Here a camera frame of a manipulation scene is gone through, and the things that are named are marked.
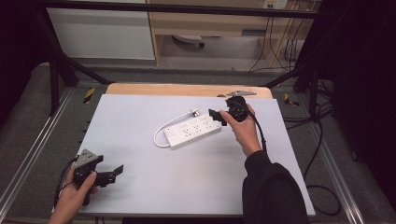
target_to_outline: power outlet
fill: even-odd
[[[262,8],[274,9],[276,4],[276,0],[265,0],[264,6]]]
[[[171,147],[181,147],[221,131],[221,123],[209,114],[201,115],[163,130]]]
[[[288,0],[265,0],[263,8],[285,9]]]
[[[285,9],[288,0],[276,0],[274,9]]]

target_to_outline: white table surface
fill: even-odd
[[[276,100],[246,99],[262,126],[270,160],[285,166],[315,214]],[[101,216],[242,215],[245,155],[229,126],[177,149],[158,148],[152,137],[165,122],[193,107],[227,110],[225,98],[102,95],[78,154],[87,148],[104,155],[98,172],[124,165],[115,184],[100,188],[82,214]],[[163,132],[157,136],[161,144]]]

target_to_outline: person's left hand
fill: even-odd
[[[67,174],[65,184],[73,181],[74,165]],[[97,192],[97,187],[93,187],[96,179],[96,172],[92,172],[79,189],[73,183],[62,190],[61,197],[56,204],[55,210],[49,219],[49,223],[69,223],[72,222],[79,208],[84,202],[87,192],[92,194]]]

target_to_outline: finger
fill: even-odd
[[[96,186],[93,186],[92,188],[91,188],[91,194],[95,194],[95,193],[97,193],[98,192],[98,188],[96,187]]]
[[[236,120],[231,116],[229,113],[225,112],[224,110],[220,110],[220,114],[223,117],[223,119],[233,127],[233,125],[236,123]]]
[[[254,109],[253,109],[253,107],[251,107],[250,104],[247,104],[247,109],[248,109],[253,115],[256,114],[256,112],[254,112]]]
[[[85,197],[85,194],[91,189],[93,183],[95,183],[96,172],[92,172],[82,183],[81,187],[79,187],[78,194],[82,194],[82,197]]]
[[[66,183],[71,183],[73,181],[74,170],[75,170],[75,166],[73,163],[72,166],[70,167],[69,173],[67,173],[66,180],[65,180]]]

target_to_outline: white cabinet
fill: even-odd
[[[103,2],[146,3],[145,0]],[[63,8],[48,8],[48,11],[69,57],[154,60],[147,12]]]

